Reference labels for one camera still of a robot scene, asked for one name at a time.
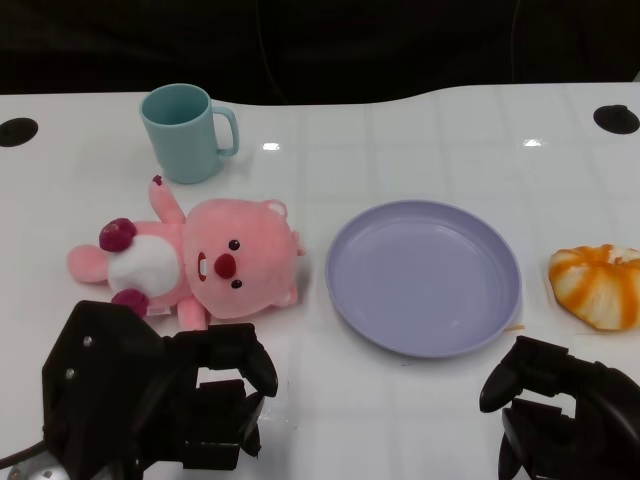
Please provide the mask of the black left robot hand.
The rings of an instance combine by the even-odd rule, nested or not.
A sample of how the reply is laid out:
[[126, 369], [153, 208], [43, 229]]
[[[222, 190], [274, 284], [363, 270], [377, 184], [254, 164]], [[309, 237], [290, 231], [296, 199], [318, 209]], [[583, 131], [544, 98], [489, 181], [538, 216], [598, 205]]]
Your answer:
[[44, 442], [72, 479], [139, 479], [158, 462], [232, 470], [259, 453], [277, 390], [249, 323], [163, 337], [129, 307], [82, 301], [42, 369]]

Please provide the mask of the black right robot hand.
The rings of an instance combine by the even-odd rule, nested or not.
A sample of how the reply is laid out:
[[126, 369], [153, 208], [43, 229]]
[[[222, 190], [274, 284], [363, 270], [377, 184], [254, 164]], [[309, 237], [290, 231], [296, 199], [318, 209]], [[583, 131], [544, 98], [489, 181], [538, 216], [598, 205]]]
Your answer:
[[479, 397], [502, 415], [498, 476], [636, 479], [639, 386], [623, 372], [565, 347], [520, 336]]

